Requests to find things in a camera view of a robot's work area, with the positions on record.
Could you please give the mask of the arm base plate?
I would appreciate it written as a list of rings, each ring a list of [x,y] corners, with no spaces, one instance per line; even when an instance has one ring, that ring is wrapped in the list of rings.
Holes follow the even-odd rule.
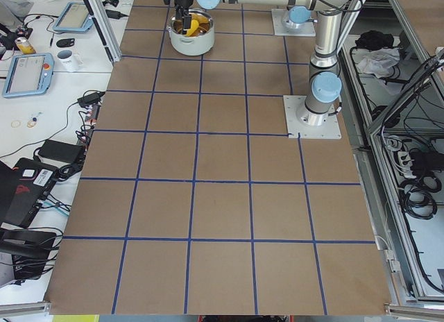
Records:
[[[311,11],[303,6],[271,10],[274,35],[314,37],[316,32]]]
[[[306,96],[283,96],[289,138],[341,139],[339,122],[331,104],[324,114],[314,114],[305,107]]]

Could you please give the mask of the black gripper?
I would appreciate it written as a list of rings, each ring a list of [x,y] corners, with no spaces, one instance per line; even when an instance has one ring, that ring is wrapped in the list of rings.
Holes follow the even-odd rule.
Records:
[[[191,28],[191,15],[189,14],[188,9],[192,6],[194,0],[174,0],[175,9],[176,9],[176,21],[182,20],[182,9],[183,12],[183,28],[190,29]]]

